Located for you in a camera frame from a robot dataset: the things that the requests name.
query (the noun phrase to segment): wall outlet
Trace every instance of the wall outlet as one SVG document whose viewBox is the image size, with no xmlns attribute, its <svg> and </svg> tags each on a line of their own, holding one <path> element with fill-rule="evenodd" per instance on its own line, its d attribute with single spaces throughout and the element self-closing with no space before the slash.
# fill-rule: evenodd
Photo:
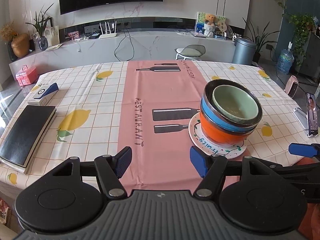
<svg viewBox="0 0 320 240">
<path fill-rule="evenodd" d="M 273 49 L 273 46 L 272 46 L 271 44 L 267 44 L 267 45 L 266 45 L 266 49 L 272 50 L 272 49 Z"/>
<path fill-rule="evenodd" d="M 123 30 L 124 27 L 126 27 L 127 29 L 131 28 L 131 22 L 121 22 L 121 23 L 117 23 L 117 27 L 119 27 L 119 29 Z"/>
<path fill-rule="evenodd" d="M 91 26 L 84 27 L 84 33 L 91 33 L 91 32 L 92 32 Z"/>
</svg>

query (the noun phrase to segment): pink table runner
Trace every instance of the pink table runner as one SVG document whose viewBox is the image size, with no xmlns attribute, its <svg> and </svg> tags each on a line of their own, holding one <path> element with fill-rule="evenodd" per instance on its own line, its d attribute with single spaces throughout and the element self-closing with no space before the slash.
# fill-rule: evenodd
<svg viewBox="0 0 320 240">
<path fill-rule="evenodd" d="M 121 179 L 128 194 L 131 189 L 194 191 L 197 187 L 201 178 L 190 162 L 193 143 L 184 129 L 190 118 L 154 121 L 152 111 L 162 109 L 162 119 L 171 119 L 165 109 L 198 109 L 206 83 L 191 61 L 129 62 L 118 139 L 118 151 L 132 148 L 132 163 Z M 180 131 L 165 132 L 176 128 Z"/>
</svg>

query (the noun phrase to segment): dried flower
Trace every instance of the dried flower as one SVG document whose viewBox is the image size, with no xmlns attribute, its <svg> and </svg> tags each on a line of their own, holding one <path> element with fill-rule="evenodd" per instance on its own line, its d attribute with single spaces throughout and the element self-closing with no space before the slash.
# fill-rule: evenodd
<svg viewBox="0 0 320 240">
<path fill-rule="evenodd" d="M 0 29 L 0 36 L 4 41 L 12 41 L 14 36 L 18 36 L 17 31 L 14 28 L 14 21 L 6 23 Z"/>
</svg>

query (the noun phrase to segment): glass vase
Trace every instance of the glass vase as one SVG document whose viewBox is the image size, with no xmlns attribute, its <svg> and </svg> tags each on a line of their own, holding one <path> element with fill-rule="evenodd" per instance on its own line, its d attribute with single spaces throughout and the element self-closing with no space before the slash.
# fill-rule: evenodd
<svg viewBox="0 0 320 240">
<path fill-rule="evenodd" d="M 46 37 L 40 37 L 39 39 L 39 48 L 42 50 L 42 51 L 45 51 L 48 47 L 48 40 Z"/>
</svg>

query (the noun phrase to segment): blue bowl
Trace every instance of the blue bowl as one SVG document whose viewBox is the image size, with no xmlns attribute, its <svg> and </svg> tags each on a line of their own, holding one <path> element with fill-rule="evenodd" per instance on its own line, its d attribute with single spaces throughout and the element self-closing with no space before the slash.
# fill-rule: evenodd
<svg viewBox="0 0 320 240">
<path fill-rule="evenodd" d="M 252 129 L 256 128 L 256 126 L 257 126 L 257 125 L 255 125 L 255 126 L 251 126 L 251 127 L 237 127 L 237 126 L 234 126 L 234 125 L 231 125 L 231 124 L 225 122 L 224 120 L 222 120 L 218 116 L 216 116 L 214 114 L 214 112 L 209 109 L 209 107 L 204 102 L 203 98 L 201 99 L 201 106 L 202 106 L 203 111 L 211 119 L 212 122 L 216 123 L 218 126 L 224 128 L 226 130 L 229 130 L 232 132 L 249 132 Z"/>
</svg>

